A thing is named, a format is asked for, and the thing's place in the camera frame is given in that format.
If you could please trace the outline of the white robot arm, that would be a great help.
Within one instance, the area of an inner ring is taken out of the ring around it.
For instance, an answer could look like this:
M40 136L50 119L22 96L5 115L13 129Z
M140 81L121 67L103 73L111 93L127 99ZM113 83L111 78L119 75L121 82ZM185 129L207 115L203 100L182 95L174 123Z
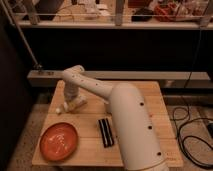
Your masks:
M144 98L131 83L110 84L83 75L77 65L62 72L65 92L81 87L108 102L124 168L128 171L169 171Z

